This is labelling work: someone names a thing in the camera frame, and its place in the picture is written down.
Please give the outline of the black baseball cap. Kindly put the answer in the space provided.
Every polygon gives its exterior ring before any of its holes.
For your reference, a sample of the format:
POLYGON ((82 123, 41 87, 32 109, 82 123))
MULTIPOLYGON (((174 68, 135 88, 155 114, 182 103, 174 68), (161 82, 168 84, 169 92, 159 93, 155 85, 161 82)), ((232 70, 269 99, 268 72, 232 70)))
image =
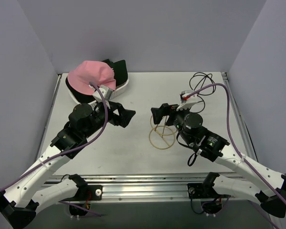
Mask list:
POLYGON ((77 102, 90 104, 90 103, 93 103, 96 101, 92 95, 82 94, 82 93, 76 91, 74 88, 72 88, 71 85, 69 84, 69 81, 67 78, 65 79, 65 83, 66 83, 66 86, 67 86, 69 92, 71 93, 71 95, 74 97, 74 99, 77 102))

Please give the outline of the pink bucket hat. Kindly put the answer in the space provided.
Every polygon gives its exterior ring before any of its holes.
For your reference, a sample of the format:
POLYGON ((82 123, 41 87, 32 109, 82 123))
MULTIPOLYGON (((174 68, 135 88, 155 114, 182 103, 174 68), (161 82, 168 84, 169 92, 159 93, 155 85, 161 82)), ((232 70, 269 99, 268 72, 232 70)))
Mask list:
POLYGON ((76 69, 68 73, 67 80, 75 91, 84 95, 94 93, 94 89, 90 87, 90 82, 97 86, 104 85, 113 90, 116 89, 113 69, 100 61, 83 61, 76 69))

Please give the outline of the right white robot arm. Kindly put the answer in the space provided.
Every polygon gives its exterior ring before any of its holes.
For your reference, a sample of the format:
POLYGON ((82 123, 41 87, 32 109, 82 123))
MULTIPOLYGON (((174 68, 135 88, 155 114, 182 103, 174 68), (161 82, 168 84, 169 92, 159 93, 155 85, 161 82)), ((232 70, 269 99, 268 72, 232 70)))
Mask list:
POLYGON ((245 181, 233 181, 218 173, 208 174, 202 185, 208 197, 230 195, 241 197, 260 205, 268 214, 277 218, 286 215, 286 173, 267 168, 252 158, 238 153, 230 141, 203 127, 203 118, 178 105, 162 104, 151 108, 154 124, 167 116, 167 126, 174 126, 177 136, 184 140, 183 147, 193 150, 188 159, 192 166, 200 156, 236 172, 245 181))

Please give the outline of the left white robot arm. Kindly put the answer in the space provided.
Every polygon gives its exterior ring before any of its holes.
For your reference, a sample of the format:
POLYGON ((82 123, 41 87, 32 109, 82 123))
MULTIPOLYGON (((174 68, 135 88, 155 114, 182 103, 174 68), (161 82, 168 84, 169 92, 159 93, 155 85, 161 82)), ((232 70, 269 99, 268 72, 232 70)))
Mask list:
POLYGON ((79 175, 48 188, 41 186, 63 165, 71 161, 95 132, 101 133, 107 123, 125 128, 136 114, 120 103, 99 103, 96 108, 79 104, 68 116, 64 128, 51 141, 38 160, 11 186, 0 190, 0 213, 14 229, 28 226, 36 215, 59 201, 85 200, 89 189, 79 175))

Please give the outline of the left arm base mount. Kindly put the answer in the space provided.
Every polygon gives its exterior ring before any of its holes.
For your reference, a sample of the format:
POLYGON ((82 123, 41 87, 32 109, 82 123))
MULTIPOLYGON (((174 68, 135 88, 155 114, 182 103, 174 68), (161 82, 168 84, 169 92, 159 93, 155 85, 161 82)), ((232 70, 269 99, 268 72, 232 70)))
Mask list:
POLYGON ((76 185, 76 192, 73 196, 63 199, 63 202, 83 202, 81 204, 68 205, 69 213, 72 218, 83 218, 83 217, 101 217, 102 214, 92 212, 91 201, 102 200, 103 186, 98 184, 89 185, 84 178, 78 174, 69 175, 66 174, 62 177, 63 181, 73 181, 76 185))

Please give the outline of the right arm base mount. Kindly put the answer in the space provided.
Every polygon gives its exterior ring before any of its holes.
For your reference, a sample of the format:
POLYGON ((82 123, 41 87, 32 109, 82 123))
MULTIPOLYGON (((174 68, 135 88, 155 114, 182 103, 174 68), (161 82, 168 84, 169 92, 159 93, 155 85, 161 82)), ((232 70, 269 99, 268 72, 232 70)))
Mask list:
POLYGON ((190 207, 194 214, 205 214, 207 217, 216 217, 226 206, 231 196, 218 194, 214 190, 215 179, 220 174, 210 172, 202 183, 188 183, 187 191, 190 199, 190 207), (201 202, 201 211, 198 212, 194 209, 194 199, 212 199, 211 201, 201 202))

